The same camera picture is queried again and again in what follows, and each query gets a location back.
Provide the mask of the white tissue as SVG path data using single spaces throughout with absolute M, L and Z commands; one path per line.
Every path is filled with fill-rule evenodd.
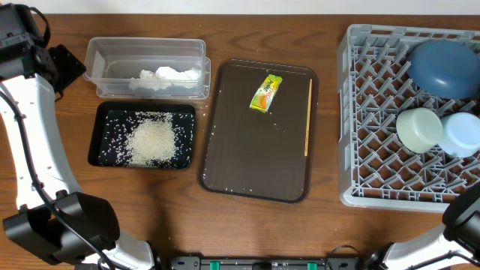
M 192 88 L 201 78 L 202 72 L 190 69 L 179 72 L 171 67 L 159 67 L 156 71 L 141 70 L 139 78 L 130 79 L 129 89 L 151 89 L 158 91 L 170 86 Z

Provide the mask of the pile of rice grains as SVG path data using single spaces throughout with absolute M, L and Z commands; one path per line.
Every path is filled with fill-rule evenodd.
M 110 110 L 96 157 L 103 167 L 185 169 L 190 166 L 195 118 L 186 112 Z

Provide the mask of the mint green bowl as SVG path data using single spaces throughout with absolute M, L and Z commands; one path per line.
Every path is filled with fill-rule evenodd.
M 403 145 L 415 153 L 428 152 L 443 139 L 440 118 L 422 107 L 401 112 L 397 117 L 396 131 Z

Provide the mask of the dark blue plate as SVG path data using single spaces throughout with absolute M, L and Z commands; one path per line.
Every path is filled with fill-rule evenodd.
M 408 61 L 409 78 L 433 96 L 458 100 L 479 96 L 479 57 L 461 43 L 426 41 Z

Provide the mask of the light blue bowl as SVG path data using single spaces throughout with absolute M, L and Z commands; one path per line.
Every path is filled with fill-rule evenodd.
M 443 138 L 439 147 L 455 158 L 468 158 L 479 150 L 479 117 L 457 112 L 440 119 Z

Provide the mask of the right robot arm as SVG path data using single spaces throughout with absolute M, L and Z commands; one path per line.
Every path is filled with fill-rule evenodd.
M 446 269 L 479 266 L 479 192 L 462 193 L 445 210 L 442 223 L 413 240 L 391 243 L 359 269 Z

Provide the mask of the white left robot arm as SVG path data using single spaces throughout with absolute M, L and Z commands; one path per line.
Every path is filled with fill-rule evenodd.
M 16 170 L 18 212 L 7 237 L 50 265 L 153 269 L 151 245 L 119 228 L 113 207 L 83 193 L 62 144 L 55 105 L 86 67 L 65 46 L 49 46 L 35 7 L 1 6 L 1 118 Z

